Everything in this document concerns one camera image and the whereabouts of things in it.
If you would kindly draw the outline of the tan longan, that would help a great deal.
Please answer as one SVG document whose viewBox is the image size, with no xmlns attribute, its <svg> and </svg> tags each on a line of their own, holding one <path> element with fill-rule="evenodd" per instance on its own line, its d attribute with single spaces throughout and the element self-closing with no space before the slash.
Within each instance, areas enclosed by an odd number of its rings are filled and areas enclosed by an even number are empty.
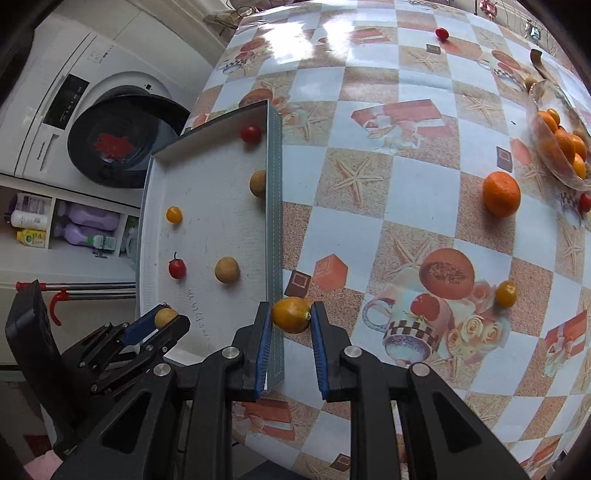
<svg viewBox="0 0 591 480">
<path fill-rule="evenodd" d="M 249 190 L 256 198 L 266 197 L 266 170 L 259 170 L 249 179 Z"/>
<path fill-rule="evenodd" d="M 158 330 L 161 330 L 177 316 L 178 313 L 172 308 L 162 308 L 155 314 L 154 325 Z"/>
</svg>

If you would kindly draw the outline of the white shallow box tray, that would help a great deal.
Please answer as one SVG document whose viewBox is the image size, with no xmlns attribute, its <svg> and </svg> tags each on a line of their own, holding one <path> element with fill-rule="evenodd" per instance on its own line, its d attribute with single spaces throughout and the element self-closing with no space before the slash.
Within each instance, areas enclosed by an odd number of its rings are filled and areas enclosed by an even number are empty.
<svg viewBox="0 0 591 480">
<path fill-rule="evenodd" d="M 259 144 L 240 129 L 257 125 Z M 266 170 L 266 197 L 249 190 L 253 173 Z M 270 101 L 225 113 L 154 153 L 143 189 L 136 267 L 140 313 L 166 303 L 188 317 L 190 329 L 168 352 L 179 365 L 198 363 L 231 343 L 254 320 L 259 303 L 283 296 L 283 140 L 281 118 Z M 177 206 L 178 225 L 165 218 Z M 173 279 L 176 255 L 186 275 Z M 235 258 L 232 284 L 214 276 L 217 261 Z"/>
</svg>

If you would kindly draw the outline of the oranges in bowl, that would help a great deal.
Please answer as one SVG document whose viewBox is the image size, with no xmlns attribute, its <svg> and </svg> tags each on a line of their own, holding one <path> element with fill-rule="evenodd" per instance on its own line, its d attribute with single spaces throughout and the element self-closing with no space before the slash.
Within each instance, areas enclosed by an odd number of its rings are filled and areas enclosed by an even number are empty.
<svg viewBox="0 0 591 480">
<path fill-rule="evenodd" d="M 551 132 L 565 156 L 568 163 L 573 167 L 576 175 L 582 180 L 586 179 L 587 148 L 583 139 L 575 134 L 567 132 L 560 124 L 560 116 L 554 109 L 541 110 L 538 112 L 540 118 L 549 127 Z"/>
</svg>

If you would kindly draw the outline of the yellow green bottle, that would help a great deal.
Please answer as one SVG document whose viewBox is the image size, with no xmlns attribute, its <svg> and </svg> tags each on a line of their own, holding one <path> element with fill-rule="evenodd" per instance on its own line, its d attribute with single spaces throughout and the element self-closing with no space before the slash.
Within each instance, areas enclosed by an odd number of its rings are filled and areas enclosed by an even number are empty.
<svg viewBox="0 0 591 480">
<path fill-rule="evenodd" d="M 16 239 L 22 245 L 33 248 L 44 248 L 46 232 L 34 229 L 23 229 L 16 232 Z"/>
</svg>

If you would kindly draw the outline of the red hooked rod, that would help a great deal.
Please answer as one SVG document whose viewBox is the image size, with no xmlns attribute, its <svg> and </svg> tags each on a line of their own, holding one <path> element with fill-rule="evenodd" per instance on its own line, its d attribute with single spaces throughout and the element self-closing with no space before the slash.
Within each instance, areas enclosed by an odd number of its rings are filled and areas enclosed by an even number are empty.
<svg viewBox="0 0 591 480">
<path fill-rule="evenodd" d="M 55 325 L 62 323 L 55 313 L 59 302 L 94 300 L 131 300 L 135 298 L 133 282 L 78 282 L 47 283 L 34 280 L 17 282 L 7 322 L 20 318 L 50 319 Z"/>
</svg>

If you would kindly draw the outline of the glass fruit bowl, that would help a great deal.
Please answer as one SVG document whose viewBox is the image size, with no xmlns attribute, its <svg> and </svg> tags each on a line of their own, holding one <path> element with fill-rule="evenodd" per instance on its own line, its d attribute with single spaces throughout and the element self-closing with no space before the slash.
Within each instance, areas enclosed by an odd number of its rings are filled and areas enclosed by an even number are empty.
<svg viewBox="0 0 591 480">
<path fill-rule="evenodd" d="M 529 92 L 527 122 L 533 147 L 565 186 L 590 192 L 590 128 L 566 93 L 549 80 Z"/>
</svg>

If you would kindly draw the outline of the tan longan centre table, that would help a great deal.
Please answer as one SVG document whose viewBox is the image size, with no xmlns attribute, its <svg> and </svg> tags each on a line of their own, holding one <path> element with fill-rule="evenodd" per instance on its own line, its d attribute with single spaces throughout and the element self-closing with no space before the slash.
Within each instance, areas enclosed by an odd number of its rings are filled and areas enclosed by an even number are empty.
<svg viewBox="0 0 591 480">
<path fill-rule="evenodd" d="M 235 258 L 225 256 L 220 258 L 214 267 L 215 278 L 224 284 L 232 284 L 238 281 L 240 269 Z"/>
</svg>

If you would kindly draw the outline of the yellow tomato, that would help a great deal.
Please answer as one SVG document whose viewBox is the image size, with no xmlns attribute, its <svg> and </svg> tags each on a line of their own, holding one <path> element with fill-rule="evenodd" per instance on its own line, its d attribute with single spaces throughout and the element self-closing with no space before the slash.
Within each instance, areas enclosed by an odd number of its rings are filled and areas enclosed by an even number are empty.
<svg viewBox="0 0 591 480">
<path fill-rule="evenodd" d="M 169 223 L 178 225 L 183 221 L 183 214 L 179 207 L 171 206 L 166 210 L 165 218 Z"/>
<path fill-rule="evenodd" d="M 271 307 L 271 320 L 288 334 L 300 334 L 310 326 L 311 303 L 300 297 L 287 297 Z"/>
</svg>

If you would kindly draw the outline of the yellow tomato beside orange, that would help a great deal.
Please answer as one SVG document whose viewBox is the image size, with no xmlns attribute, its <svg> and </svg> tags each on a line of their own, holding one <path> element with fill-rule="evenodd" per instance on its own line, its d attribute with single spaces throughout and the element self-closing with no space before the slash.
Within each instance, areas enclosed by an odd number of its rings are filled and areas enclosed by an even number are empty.
<svg viewBox="0 0 591 480">
<path fill-rule="evenodd" d="M 183 221 L 183 214 L 179 207 L 171 206 L 166 210 L 165 218 L 169 223 L 178 225 Z"/>
</svg>

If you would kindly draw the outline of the red tomato below bowl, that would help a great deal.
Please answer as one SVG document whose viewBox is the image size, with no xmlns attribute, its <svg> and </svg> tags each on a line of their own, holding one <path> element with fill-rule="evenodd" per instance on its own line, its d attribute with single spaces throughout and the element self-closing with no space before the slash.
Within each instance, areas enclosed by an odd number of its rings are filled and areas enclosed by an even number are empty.
<svg viewBox="0 0 591 480">
<path fill-rule="evenodd" d="M 585 215 L 591 211 L 591 196 L 587 193 L 582 193 L 578 201 L 578 210 L 581 215 Z"/>
</svg>

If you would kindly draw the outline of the white washing machine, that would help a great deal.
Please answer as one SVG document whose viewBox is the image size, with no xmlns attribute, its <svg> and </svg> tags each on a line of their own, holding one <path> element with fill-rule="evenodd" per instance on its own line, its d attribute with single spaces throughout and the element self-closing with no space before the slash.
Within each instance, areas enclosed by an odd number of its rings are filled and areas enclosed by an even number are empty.
<svg viewBox="0 0 591 480">
<path fill-rule="evenodd" d="M 1 183 L 129 208 L 212 67 L 145 13 L 103 36 L 50 14 L 1 106 Z"/>
</svg>

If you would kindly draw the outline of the yellow tomato mid table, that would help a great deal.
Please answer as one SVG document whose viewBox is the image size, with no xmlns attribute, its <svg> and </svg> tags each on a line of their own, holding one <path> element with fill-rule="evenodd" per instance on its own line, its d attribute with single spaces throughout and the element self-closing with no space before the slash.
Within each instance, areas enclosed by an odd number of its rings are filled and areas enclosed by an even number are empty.
<svg viewBox="0 0 591 480">
<path fill-rule="evenodd" d="M 514 282 L 510 280 L 499 284 L 495 292 L 495 303 L 499 308 L 509 309 L 517 301 L 518 290 Z"/>
</svg>

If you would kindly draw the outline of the large orange on table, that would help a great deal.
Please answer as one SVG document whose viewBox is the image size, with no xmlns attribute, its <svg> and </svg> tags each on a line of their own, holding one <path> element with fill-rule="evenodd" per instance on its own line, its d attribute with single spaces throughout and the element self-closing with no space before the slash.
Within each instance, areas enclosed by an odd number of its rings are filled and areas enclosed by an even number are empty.
<svg viewBox="0 0 591 480">
<path fill-rule="evenodd" d="M 493 172 L 482 185 L 482 197 L 488 211 L 498 218 L 514 215 L 520 207 L 521 190 L 517 181 L 504 171 Z"/>
</svg>

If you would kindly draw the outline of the patterned tablecloth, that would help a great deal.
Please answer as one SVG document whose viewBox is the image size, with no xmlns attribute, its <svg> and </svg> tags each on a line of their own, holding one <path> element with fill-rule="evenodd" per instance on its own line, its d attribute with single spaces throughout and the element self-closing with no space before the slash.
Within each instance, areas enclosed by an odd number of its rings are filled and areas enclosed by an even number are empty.
<svg viewBox="0 0 591 480">
<path fill-rule="evenodd" d="M 287 295 L 385 362 L 425 360 L 545 479 L 590 408 L 590 219 L 531 147 L 531 48 L 428 1 L 276 8 L 242 20 L 188 125 L 273 103 Z M 498 171 L 508 218 L 483 202 Z"/>
</svg>

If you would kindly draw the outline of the white plastic bottle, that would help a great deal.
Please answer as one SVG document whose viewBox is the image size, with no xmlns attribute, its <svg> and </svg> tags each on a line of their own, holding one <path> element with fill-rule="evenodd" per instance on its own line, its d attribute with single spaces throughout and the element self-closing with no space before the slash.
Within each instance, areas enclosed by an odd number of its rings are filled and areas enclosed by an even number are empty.
<svg viewBox="0 0 591 480">
<path fill-rule="evenodd" d="M 49 198 L 19 192 L 11 199 L 4 221 L 17 229 L 46 231 L 51 212 Z"/>
</svg>

